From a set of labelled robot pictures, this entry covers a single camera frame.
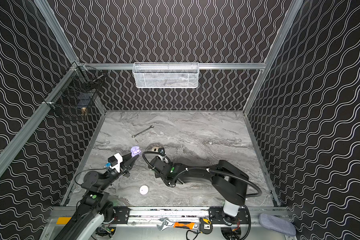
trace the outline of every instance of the white disc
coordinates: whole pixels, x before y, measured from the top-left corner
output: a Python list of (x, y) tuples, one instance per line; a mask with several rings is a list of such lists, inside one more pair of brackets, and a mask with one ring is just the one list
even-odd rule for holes
[(145, 195), (147, 193), (148, 193), (148, 186), (147, 185), (142, 185), (140, 187), (140, 194)]

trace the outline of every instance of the marble surface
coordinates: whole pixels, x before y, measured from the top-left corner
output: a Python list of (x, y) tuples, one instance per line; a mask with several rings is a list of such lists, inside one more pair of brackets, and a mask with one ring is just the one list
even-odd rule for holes
[[(131, 137), (150, 125), (154, 128)], [(191, 166), (209, 166), (220, 159), (227, 160), (248, 174), (250, 181), (263, 191), (259, 197), (248, 198), (246, 205), (273, 206), (241, 112), (108, 112), (84, 169), (102, 168), (108, 157), (118, 152), (127, 154), (135, 145), (147, 151), (153, 146), (164, 147), (171, 161)], [(147, 195), (139, 193), (142, 185), (149, 187)], [(76, 186), (69, 205), (75, 205), (84, 192)], [(222, 206), (224, 203), (209, 184), (166, 187), (160, 178), (154, 177), (142, 157), (136, 161), (129, 178), (119, 178), (106, 192), (116, 205), (126, 206)], [(251, 192), (254, 190), (249, 187), (248, 193)]]

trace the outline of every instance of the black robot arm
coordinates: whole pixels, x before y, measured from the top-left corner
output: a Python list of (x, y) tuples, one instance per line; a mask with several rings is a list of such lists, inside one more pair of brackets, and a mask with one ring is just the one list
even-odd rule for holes
[(55, 240), (79, 238), (97, 215), (104, 216), (104, 223), (111, 222), (114, 219), (113, 203), (108, 200), (109, 194), (104, 190), (120, 176), (129, 177), (129, 171), (138, 157), (136, 152), (124, 156), (115, 154), (108, 159), (108, 163), (104, 166), (106, 170), (104, 173), (95, 170), (87, 172), (81, 184), (81, 187), (87, 191), (77, 203), (80, 205), (76, 208), (76, 212), (55, 237)]
[[(146, 154), (156, 154), (156, 156), (149, 162)], [(165, 157), (165, 153), (159, 152), (144, 152), (142, 156), (149, 168), (155, 171), (155, 177), (161, 178), (169, 187), (175, 187), (177, 183), (209, 183), (225, 200), (238, 206), (244, 205), (247, 197), (261, 195), (261, 189), (248, 180), (247, 174), (225, 160), (207, 167), (188, 166), (182, 163), (165, 163), (158, 155)], [(248, 185), (257, 193), (246, 194)]]

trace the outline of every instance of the black wall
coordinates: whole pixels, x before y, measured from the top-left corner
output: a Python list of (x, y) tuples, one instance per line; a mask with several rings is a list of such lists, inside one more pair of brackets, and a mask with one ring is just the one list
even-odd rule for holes
[(84, 63), (264, 62), (291, 0), (48, 0)]
[[(264, 62), (291, 0), (48, 0), (83, 63)], [(138, 89), (111, 71), (110, 110), (242, 110), (258, 70), (201, 71), (197, 89)]]
[(0, 153), (70, 65), (33, 1), (0, 1)]
[(242, 110), (259, 70), (201, 70), (197, 88), (136, 88), (132, 71), (109, 71), (99, 96), (107, 109)]
[(360, 1), (304, 1), (248, 117), (298, 239), (360, 239)]
[[(71, 64), (32, 0), (0, 0), (0, 153)], [(0, 240), (39, 239), (96, 128), (50, 112), (0, 178)]]

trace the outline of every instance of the yellow label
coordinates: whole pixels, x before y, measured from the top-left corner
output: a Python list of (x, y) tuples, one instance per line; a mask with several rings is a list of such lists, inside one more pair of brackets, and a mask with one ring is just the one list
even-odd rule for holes
[(60, 217), (56, 224), (67, 224), (70, 219), (70, 217)]
[(211, 224), (211, 221), (206, 219), (206, 218), (203, 218), (204, 222), (208, 223), (208, 224)]

